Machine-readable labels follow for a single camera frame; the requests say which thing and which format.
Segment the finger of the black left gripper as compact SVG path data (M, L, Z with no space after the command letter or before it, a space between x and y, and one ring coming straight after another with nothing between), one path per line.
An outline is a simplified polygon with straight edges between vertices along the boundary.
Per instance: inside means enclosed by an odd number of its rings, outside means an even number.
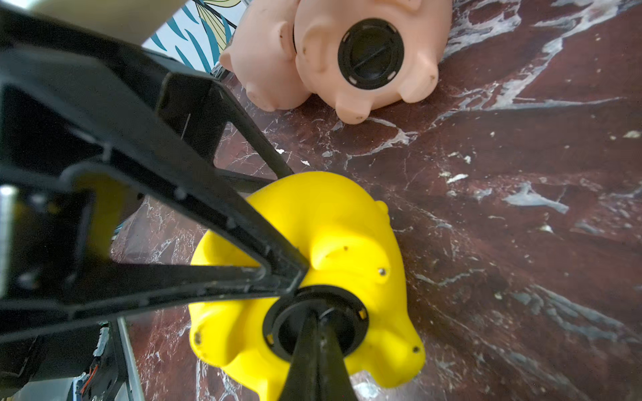
M1 339L13 342L206 300L281 297L309 264L243 198L186 193L155 173L155 68L45 48L1 54ZM249 261L125 264L111 237L146 194L214 231Z
M155 68L155 114L172 130L155 130L155 173L186 193L251 193L271 181L222 170L215 155L228 125L251 145L277 178L294 172L235 96L211 75L182 64Z

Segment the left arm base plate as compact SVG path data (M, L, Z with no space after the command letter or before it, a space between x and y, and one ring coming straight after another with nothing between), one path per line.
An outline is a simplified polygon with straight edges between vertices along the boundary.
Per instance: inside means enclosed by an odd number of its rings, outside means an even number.
M89 370L77 377L72 400L128 400L129 374L117 322L102 323Z

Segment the light pink piggy bank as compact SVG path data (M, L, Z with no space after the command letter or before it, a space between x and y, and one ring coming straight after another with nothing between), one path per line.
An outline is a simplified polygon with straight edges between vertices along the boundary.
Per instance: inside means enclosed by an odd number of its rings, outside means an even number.
M295 63L296 0L252 1L219 58L259 109L292 110L311 95Z

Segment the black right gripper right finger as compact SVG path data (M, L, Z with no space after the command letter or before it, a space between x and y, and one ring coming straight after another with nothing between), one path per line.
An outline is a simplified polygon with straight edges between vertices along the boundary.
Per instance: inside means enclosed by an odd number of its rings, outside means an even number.
M357 401L339 340L326 318L319 322L318 400Z

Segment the yellow piggy bank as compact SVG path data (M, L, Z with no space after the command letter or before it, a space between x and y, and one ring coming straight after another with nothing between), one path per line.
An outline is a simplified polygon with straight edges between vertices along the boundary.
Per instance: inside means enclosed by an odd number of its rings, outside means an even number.
M308 260L292 299L197 302L190 344L262 400L282 394L304 319L331 323L348 374L394 388L414 379L426 352L409 317L401 251L387 205L341 175L312 171L267 185L249 204Z

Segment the dark pink piggy bank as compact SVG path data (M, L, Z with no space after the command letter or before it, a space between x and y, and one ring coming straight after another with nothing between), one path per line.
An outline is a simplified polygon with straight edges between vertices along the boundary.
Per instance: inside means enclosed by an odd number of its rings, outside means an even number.
M296 67L306 88L346 124L427 98L451 30L451 0L302 1Z

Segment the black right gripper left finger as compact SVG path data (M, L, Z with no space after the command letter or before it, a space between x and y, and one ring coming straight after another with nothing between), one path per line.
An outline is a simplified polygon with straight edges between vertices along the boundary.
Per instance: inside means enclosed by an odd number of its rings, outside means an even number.
M311 312L297 338L279 400L318 400L319 319Z

